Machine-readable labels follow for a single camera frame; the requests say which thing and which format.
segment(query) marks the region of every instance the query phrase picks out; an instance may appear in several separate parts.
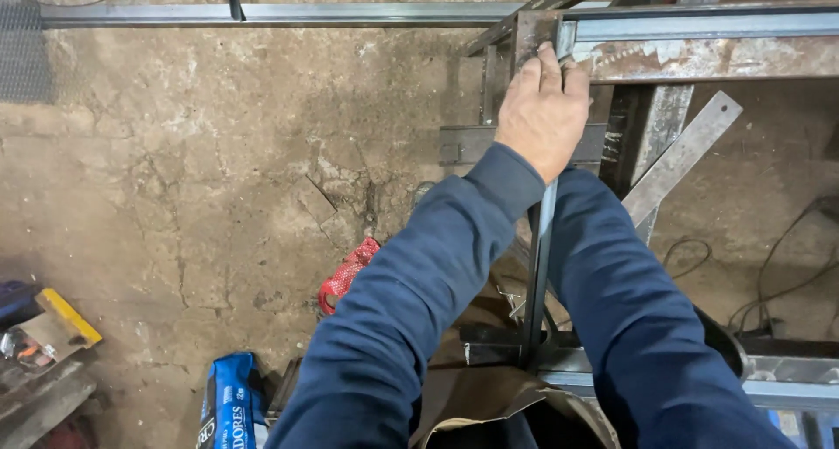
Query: concrete floor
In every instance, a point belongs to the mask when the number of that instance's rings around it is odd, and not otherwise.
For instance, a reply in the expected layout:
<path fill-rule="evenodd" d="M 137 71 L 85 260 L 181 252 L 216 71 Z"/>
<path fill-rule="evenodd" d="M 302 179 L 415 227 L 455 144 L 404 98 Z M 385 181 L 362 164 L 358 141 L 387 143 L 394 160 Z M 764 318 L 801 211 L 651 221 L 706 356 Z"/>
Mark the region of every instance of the concrete floor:
<path fill-rule="evenodd" d="M 365 232 L 399 231 L 414 185 L 446 174 L 437 128 L 477 120 L 479 61 L 456 51 L 478 32 L 49 34 L 77 90 L 57 106 L 0 104 L 0 279 L 57 288 L 105 336 L 102 447 L 192 446 L 213 358 L 249 349 L 282 370 L 305 352 L 320 282 Z M 719 88 L 701 87 L 694 110 Z M 821 157 L 834 88 L 726 85 L 746 111 L 663 204 L 652 247 L 713 246 L 716 260 L 679 284 L 718 320 L 752 299 L 768 246 L 839 182 Z M 329 219 L 291 198 L 305 176 L 335 203 Z M 839 226 L 805 223 L 772 285 L 812 273 L 839 240 Z M 677 254 L 674 271 L 696 254 Z M 791 335 L 832 337 L 834 283 L 773 308 Z"/>

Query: workshop floor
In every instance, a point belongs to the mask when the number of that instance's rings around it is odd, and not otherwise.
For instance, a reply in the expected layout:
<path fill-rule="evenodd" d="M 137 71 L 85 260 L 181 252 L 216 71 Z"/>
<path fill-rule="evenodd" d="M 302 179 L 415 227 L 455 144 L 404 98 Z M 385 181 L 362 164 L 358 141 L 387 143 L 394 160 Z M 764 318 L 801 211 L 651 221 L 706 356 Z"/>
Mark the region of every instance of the workshop floor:
<path fill-rule="evenodd" d="M 105 336 L 93 366 L 110 400 L 95 417 L 103 448 L 192 446 L 214 358 L 249 349 L 282 370 L 305 352 L 319 283 L 365 233 L 398 232 L 412 188 L 446 174 L 437 128 L 477 120 L 479 61 L 456 51 L 478 32 L 49 34 L 76 90 L 58 106 L 0 104 L 0 279 L 55 287 Z M 727 85 L 746 111 L 663 204 L 652 246 L 713 247 L 679 284 L 718 320 L 753 299 L 768 248 L 839 185 L 839 164 L 822 159 L 835 87 Z M 699 88 L 694 110 L 714 90 Z M 297 200 L 311 182 L 334 213 Z M 839 226 L 805 223 L 769 292 L 813 273 L 839 241 Z M 677 251 L 674 272 L 700 253 Z M 836 280 L 773 308 L 792 336 L 831 337 Z"/>

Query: blue cement bag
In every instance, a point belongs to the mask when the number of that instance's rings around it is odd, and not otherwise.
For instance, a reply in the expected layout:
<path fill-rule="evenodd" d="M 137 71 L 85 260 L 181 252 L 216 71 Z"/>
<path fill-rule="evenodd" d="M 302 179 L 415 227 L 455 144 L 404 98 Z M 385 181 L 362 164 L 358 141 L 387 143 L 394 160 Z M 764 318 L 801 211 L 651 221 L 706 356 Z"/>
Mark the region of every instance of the blue cement bag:
<path fill-rule="evenodd" d="M 267 440 L 262 388 L 251 352 L 215 359 L 207 375 L 195 449 L 262 449 Z"/>

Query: cracked concrete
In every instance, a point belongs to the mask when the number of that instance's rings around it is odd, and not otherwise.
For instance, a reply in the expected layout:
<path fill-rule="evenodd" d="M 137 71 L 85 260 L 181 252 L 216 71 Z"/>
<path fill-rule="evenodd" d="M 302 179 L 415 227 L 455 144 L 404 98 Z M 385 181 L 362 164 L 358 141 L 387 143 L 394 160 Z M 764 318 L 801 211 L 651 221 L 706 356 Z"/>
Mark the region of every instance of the cracked concrete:
<path fill-rule="evenodd" d="M 118 0 L 205 1 L 223 2 Z M 55 287 L 105 336 L 93 365 L 110 400 L 95 419 L 102 447 L 193 446 L 214 358 L 249 349 L 281 370 L 305 352 L 320 282 L 364 236 L 403 227 L 418 182 L 448 174 L 438 127 L 477 122 L 480 61 L 456 55 L 477 32 L 48 33 L 77 90 L 56 106 L 0 104 L 0 279 Z M 680 285 L 721 320 L 752 293 L 765 244 L 837 178 L 790 135 L 806 125 L 825 142 L 830 82 L 792 99 L 791 85 L 737 87 L 726 90 L 746 117 L 665 202 L 653 242 L 660 253 L 684 235 L 713 243 L 727 272 Z M 328 219 L 292 195 L 305 178 L 334 206 Z M 778 215 L 756 220 L 750 202 Z M 822 257 L 829 229 L 817 226 L 787 258 Z M 806 311 L 832 303 L 827 289 L 789 305 L 802 336 L 816 333 Z"/>

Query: red object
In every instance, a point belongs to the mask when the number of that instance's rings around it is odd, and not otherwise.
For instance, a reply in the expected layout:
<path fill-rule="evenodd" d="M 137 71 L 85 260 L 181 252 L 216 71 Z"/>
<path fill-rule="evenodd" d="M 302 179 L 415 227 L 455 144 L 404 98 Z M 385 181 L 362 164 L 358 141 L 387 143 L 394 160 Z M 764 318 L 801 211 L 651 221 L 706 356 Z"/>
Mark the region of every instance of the red object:
<path fill-rule="evenodd" d="M 344 258 L 335 273 L 320 285 L 317 302 L 324 313 L 327 315 L 335 314 L 335 309 L 326 303 L 326 295 L 335 295 L 341 298 L 347 294 L 352 279 L 356 277 L 358 271 L 370 263 L 372 255 L 378 251 L 378 248 L 378 242 L 372 237 L 364 239 L 361 245 L 356 247 L 356 250 L 350 252 L 350 255 Z"/>

